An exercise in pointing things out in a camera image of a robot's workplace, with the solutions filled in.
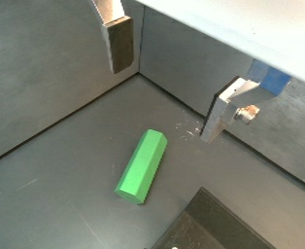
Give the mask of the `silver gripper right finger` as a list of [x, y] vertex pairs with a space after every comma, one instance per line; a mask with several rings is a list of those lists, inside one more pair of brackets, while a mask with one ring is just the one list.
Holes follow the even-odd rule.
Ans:
[[215, 95], [201, 139], [212, 143], [233, 122], [249, 124], [261, 111], [257, 104], [275, 97], [259, 83], [236, 77]]

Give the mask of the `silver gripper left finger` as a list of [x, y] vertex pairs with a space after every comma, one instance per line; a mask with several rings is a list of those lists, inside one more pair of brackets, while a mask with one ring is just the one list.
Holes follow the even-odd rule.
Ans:
[[111, 69], [119, 74], [133, 63], [133, 19], [121, 0], [90, 0], [101, 23]]

